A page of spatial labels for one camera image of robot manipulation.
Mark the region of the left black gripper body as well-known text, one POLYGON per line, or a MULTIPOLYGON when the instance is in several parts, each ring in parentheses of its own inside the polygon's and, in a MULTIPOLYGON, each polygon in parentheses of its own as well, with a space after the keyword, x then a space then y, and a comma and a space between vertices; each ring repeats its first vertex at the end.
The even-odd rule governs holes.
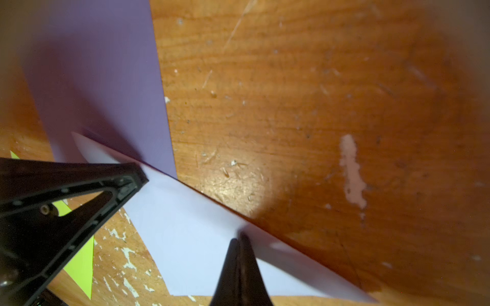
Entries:
POLYGON ((69 165, 1 159, 1 305, 33 305, 66 263, 69 216, 53 199, 69 165))

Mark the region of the light lavender square paper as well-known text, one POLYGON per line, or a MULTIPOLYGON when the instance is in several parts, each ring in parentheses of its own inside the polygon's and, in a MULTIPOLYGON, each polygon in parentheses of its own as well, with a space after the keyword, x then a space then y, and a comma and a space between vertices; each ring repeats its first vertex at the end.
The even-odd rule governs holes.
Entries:
POLYGON ((211 295, 229 242, 245 232, 269 294, 372 302, 338 274, 178 181, 168 140, 150 145, 149 154, 140 154, 137 162, 148 182, 125 210, 170 294, 211 295))

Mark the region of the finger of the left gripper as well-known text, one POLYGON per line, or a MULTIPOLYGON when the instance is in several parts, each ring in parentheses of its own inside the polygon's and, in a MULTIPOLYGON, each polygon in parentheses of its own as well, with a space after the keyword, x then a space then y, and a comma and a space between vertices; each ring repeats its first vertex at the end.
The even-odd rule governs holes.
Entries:
POLYGON ((1 160, 1 304, 31 305, 148 182, 135 163, 1 160))

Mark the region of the dark purple square paper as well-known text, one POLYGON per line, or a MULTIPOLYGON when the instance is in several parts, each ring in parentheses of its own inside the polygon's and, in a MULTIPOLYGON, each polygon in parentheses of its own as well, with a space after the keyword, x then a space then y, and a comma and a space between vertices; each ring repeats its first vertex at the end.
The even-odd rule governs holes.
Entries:
POLYGON ((35 13, 23 62, 57 162, 84 135, 177 175, 148 1, 54 1, 35 13))

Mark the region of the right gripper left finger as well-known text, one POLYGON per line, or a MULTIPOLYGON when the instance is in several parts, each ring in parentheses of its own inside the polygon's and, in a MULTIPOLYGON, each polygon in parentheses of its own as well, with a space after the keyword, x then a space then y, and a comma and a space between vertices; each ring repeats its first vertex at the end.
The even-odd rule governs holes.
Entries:
POLYGON ((240 305, 240 244, 234 238, 230 241, 222 272, 210 305, 240 305))

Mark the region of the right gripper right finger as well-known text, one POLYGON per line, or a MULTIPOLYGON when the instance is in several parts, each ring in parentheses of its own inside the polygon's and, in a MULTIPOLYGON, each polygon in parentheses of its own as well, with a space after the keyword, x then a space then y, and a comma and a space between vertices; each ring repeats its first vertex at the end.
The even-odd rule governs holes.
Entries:
POLYGON ((241 305, 273 306, 265 288, 251 241, 245 233, 241 233, 239 236, 239 246, 239 299, 241 305))

